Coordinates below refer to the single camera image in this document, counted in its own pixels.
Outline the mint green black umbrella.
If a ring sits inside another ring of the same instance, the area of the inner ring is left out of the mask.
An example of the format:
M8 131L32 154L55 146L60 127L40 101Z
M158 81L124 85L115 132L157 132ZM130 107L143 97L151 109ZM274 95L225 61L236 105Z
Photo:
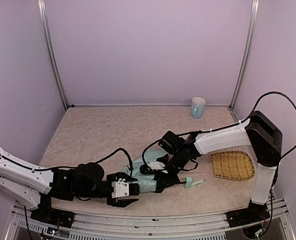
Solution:
M149 150L145 153L145 161L147 162L162 162L166 164L169 160L169 155L163 150ZM137 179L136 183L140 185L140 193L155 193L156 182L160 179L160 171L156 174L141 174L140 166L144 162L141 157L133 161L133 169L130 170L128 167L122 169L122 172L127 175L131 175L133 178ZM204 183L205 179L200 179L194 181L192 177L186 177L183 181L180 181L180 184L183 184L185 188L190 188L195 185Z

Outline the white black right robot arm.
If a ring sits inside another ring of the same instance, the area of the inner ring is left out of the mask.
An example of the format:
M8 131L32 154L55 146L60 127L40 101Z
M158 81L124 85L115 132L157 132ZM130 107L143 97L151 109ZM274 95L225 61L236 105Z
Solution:
M158 145L172 156L165 169L173 175L184 170L189 161L209 154L217 178L243 181L256 176L250 203L263 206L281 160L282 133L256 110L232 125L193 131L187 139L168 131Z

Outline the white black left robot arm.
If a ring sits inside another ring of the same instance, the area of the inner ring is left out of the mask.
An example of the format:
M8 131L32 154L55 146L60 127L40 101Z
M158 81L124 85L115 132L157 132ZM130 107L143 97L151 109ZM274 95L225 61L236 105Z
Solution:
M137 201L140 186L130 174L105 175L94 162L77 167L41 167L17 158L0 147L0 190L7 192L29 210L36 210L52 198L102 199L107 204L124 208Z

